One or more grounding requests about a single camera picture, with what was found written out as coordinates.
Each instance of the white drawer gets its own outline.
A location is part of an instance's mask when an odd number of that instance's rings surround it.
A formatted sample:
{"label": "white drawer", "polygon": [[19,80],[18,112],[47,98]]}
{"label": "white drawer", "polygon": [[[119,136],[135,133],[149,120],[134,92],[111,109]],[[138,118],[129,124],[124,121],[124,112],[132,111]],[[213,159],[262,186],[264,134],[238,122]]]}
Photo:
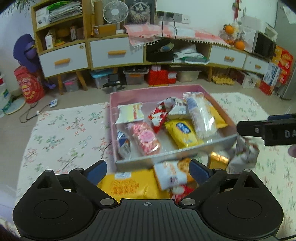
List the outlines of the white drawer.
{"label": "white drawer", "polygon": [[244,53],[231,50],[229,48],[212,45],[210,63],[242,68],[245,59],[246,54]]}
{"label": "white drawer", "polygon": [[268,64],[268,62],[265,62],[261,59],[254,58],[252,56],[247,56],[243,69],[256,72],[259,74],[266,74]]}
{"label": "white drawer", "polygon": [[88,67],[85,43],[54,50],[39,56],[45,77]]}
{"label": "white drawer", "polygon": [[143,47],[134,48],[128,38],[91,41],[93,68],[101,66],[143,63]]}

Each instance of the wall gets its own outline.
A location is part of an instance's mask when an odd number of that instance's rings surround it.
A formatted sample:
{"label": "wall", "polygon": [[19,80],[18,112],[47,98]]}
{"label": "wall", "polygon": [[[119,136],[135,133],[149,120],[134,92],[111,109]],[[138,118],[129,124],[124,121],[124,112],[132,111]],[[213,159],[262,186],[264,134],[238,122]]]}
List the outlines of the wall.
{"label": "wall", "polygon": [[13,47],[17,39],[24,34],[31,34],[34,38],[31,14],[13,11],[12,15],[0,15],[0,72],[5,75],[4,81],[10,92],[19,89],[13,71],[19,66],[13,58]]}
{"label": "wall", "polygon": [[[218,35],[224,24],[233,22],[233,3],[234,0],[157,0],[156,10],[189,15],[192,26]],[[242,0],[239,19],[244,6],[248,16],[275,25],[277,0]]]}

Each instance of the refrigerator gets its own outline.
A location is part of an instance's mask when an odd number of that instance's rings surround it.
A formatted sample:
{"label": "refrigerator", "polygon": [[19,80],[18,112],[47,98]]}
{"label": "refrigerator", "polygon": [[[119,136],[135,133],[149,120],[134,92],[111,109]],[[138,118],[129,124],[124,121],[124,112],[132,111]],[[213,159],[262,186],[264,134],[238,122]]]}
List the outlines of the refrigerator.
{"label": "refrigerator", "polygon": [[276,44],[286,49],[293,55],[294,60],[292,63],[291,74],[287,84],[281,86],[278,90],[278,95],[285,100],[291,100],[296,93],[296,23],[290,24],[283,9],[284,3],[278,1],[276,25],[275,30],[278,33]]}

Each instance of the floor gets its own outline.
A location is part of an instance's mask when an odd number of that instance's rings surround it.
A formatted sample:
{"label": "floor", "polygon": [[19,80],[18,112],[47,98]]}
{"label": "floor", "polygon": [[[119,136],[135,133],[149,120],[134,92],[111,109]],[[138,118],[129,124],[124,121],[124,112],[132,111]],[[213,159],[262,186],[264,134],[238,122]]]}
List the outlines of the floor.
{"label": "floor", "polygon": [[[266,96],[259,89],[242,89],[241,85],[236,83],[233,86],[216,85],[206,80],[200,79],[196,84],[201,84],[210,93],[219,92],[240,92],[253,97],[265,111],[271,115],[284,114],[288,109],[290,113],[296,113],[296,99],[291,101],[281,100],[277,96]],[[148,85],[128,85],[124,90],[145,88]],[[76,92],[65,93],[60,96],[58,92],[50,92],[41,99],[37,107],[31,111],[30,115],[40,110],[43,106],[50,103],[51,100],[58,98],[58,105],[54,109],[64,109],[81,105],[89,105],[109,101],[110,89],[96,89],[90,87],[88,91],[79,90]],[[27,123],[21,123],[19,117],[25,110],[29,108],[26,104],[20,111],[15,114],[0,118],[0,193],[5,192],[10,196],[14,196],[17,188],[18,172],[22,160],[24,150],[30,138],[31,131],[36,124],[37,118]]]}

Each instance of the framed picture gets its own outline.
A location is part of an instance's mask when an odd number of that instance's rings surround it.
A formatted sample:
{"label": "framed picture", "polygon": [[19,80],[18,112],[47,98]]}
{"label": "framed picture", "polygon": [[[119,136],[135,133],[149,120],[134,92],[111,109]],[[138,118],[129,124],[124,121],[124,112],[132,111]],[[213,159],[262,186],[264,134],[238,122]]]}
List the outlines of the framed picture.
{"label": "framed picture", "polygon": [[124,0],[128,17],[124,24],[154,24],[156,0]]}

